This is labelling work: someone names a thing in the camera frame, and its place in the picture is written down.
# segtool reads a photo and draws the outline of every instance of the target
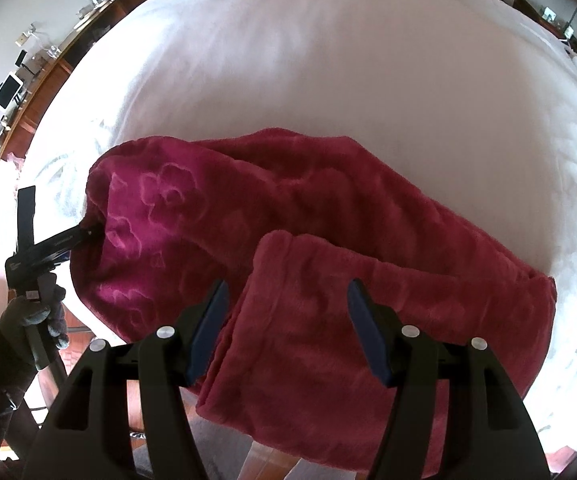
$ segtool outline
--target mattress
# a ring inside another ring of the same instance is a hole
[[[100,74],[108,78],[104,92]],[[149,0],[76,67],[22,184],[36,238],[83,215],[88,169],[138,137],[279,126],[346,135],[555,277],[549,354],[525,404],[546,452],[577,449],[577,69],[499,0]],[[118,338],[78,301],[98,335]]]

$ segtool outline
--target metal pin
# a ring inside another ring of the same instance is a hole
[[[420,329],[415,325],[404,325],[402,327],[402,335],[406,337],[418,337],[420,335]]]
[[[104,339],[93,339],[91,344],[89,344],[91,352],[99,352],[100,350],[104,349],[105,346],[106,341]]]
[[[486,350],[488,343],[481,337],[473,337],[471,340],[471,346],[476,350]]]
[[[161,326],[157,329],[157,332],[155,332],[155,334],[160,339],[168,339],[169,337],[173,337],[173,335],[175,334],[175,329],[172,326],[168,325]]]

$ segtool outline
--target red blanket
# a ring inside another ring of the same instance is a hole
[[[227,280],[198,413],[284,452],[358,471],[377,452],[394,391],[353,332],[353,278],[438,340],[484,337],[522,395],[546,356],[553,280],[345,137],[134,140],[94,165],[87,193],[83,224],[103,222],[106,237],[73,251],[79,297],[132,341]],[[427,473],[441,388],[437,404]]]

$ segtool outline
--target gloved hand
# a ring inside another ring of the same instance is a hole
[[[18,296],[11,300],[0,317],[0,330],[11,345],[15,353],[29,364],[34,364],[33,354],[24,331],[25,326],[35,325],[48,320],[48,333],[59,349],[68,346],[66,321],[62,301],[66,297],[66,290],[57,285],[57,277],[50,273],[52,295],[39,301],[29,301],[25,296]]]

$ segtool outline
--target fleece blanket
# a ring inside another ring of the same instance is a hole
[[[371,467],[395,392],[353,331],[353,278],[438,340],[484,337],[522,395],[546,356],[553,279],[346,137],[147,137],[102,156],[86,192],[82,224],[106,236],[73,251],[82,301],[137,340],[227,280],[232,306],[197,411],[266,446]],[[446,408],[440,388],[427,473]]]

